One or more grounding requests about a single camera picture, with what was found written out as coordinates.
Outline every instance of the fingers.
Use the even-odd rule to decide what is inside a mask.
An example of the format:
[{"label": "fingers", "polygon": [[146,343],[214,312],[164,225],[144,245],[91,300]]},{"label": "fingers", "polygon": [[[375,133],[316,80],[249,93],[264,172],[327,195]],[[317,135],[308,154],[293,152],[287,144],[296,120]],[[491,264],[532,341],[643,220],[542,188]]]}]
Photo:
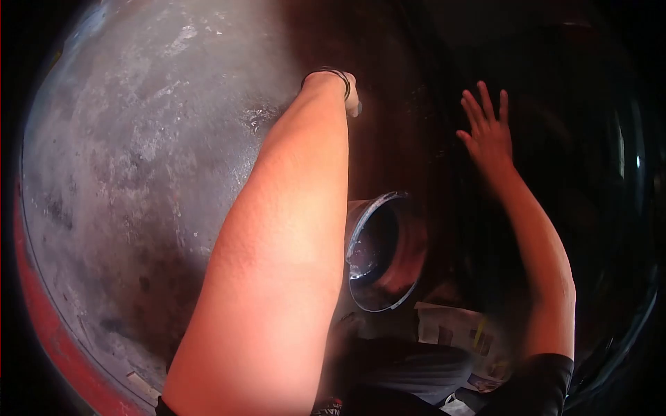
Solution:
[{"label": "fingers", "polygon": [[472,133],[474,133],[478,129],[478,127],[476,125],[476,119],[474,118],[474,114],[472,114],[472,108],[470,107],[466,99],[460,100],[460,104],[462,104],[462,108],[465,110],[467,118],[470,120]]},{"label": "fingers", "polygon": [[490,101],[486,83],[479,81],[476,85],[479,87],[479,93],[481,93],[481,104],[484,106],[486,118],[490,121],[495,121],[495,110],[493,109],[493,103]]},{"label": "fingers", "polygon": [[509,122],[509,94],[505,90],[499,92],[499,122]]},{"label": "fingers", "polygon": [[458,130],[456,132],[456,136],[458,136],[458,138],[462,140],[463,143],[465,143],[465,146],[470,153],[474,153],[476,151],[477,143],[469,133],[466,131]]},{"label": "fingers", "polygon": [[471,92],[465,90],[462,92],[462,96],[467,101],[467,104],[470,108],[470,112],[474,116],[474,120],[476,121],[476,125],[480,127],[483,123],[486,122],[486,118],[484,117],[484,114],[481,111],[481,107],[479,107],[479,104],[476,102]]}]

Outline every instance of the black sleeve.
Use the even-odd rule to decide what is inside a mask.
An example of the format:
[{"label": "black sleeve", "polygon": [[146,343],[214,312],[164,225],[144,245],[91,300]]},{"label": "black sleeve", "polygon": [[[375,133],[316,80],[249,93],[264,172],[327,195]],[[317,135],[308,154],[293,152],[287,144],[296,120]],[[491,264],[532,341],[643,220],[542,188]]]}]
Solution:
[{"label": "black sleeve", "polygon": [[178,416],[162,401],[162,396],[157,397],[157,407],[155,407],[155,416]]},{"label": "black sleeve", "polygon": [[509,381],[495,390],[477,416],[562,414],[573,361],[560,354],[529,357]]}]

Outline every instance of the black shirt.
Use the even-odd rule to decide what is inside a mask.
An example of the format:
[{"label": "black shirt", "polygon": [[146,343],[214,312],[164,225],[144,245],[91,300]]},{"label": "black shirt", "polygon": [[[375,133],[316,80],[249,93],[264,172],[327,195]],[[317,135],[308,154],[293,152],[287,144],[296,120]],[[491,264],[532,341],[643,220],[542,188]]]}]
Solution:
[{"label": "black shirt", "polygon": [[[533,355],[517,368],[509,381],[486,395],[488,404],[477,415],[561,415],[572,373],[573,361],[564,355]],[[162,402],[161,397],[156,414],[176,416]],[[344,400],[342,410],[340,406],[336,406],[330,412],[319,411],[313,414],[442,416],[445,413],[409,393],[380,387],[358,387]]]}]

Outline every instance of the hand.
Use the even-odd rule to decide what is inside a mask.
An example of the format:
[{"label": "hand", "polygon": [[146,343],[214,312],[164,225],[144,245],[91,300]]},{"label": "hand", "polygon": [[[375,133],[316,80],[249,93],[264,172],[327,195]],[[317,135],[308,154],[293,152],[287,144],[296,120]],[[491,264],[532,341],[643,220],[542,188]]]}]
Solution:
[{"label": "hand", "polygon": [[344,73],[349,80],[350,92],[347,101],[344,102],[344,108],[347,110],[349,117],[357,117],[361,112],[361,102],[358,100],[358,92],[356,91],[356,77],[350,73]]},{"label": "hand", "polygon": [[[357,117],[361,113],[361,102],[358,100],[358,92],[356,91],[356,77],[348,72],[340,71],[344,74],[349,81],[349,97],[344,102],[344,109],[349,117]],[[342,85],[342,92],[344,92],[344,81],[337,74],[328,71],[318,71],[309,74],[303,81],[304,85],[313,79],[325,79],[333,81]]]},{"label": "hand", "polygon": [[458,130],[456,136],[465,143],[470,156],[489,182],[501,180],[507,169],[513,168],[511,133],[509,132],[509,95],[499,93],[499,120],[495,119],[493,104],[483,81],[477,86],[481,93],[483,110],[471,92],[462,92],[462,104],[472,126],[472,134]]}]

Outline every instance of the newspaper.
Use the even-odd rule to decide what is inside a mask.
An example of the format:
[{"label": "newspaper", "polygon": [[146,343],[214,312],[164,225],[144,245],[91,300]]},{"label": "newspaper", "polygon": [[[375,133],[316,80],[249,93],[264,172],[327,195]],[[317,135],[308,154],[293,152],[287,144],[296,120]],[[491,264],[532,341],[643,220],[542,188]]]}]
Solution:
[{"label": "newspaper", "polygon": [[417,302],[418,340],[423,343],[450,345],[471,353],[472,374],[463,387],[489,393],[509,379],[509,354],[501,332],[483,314]]}]

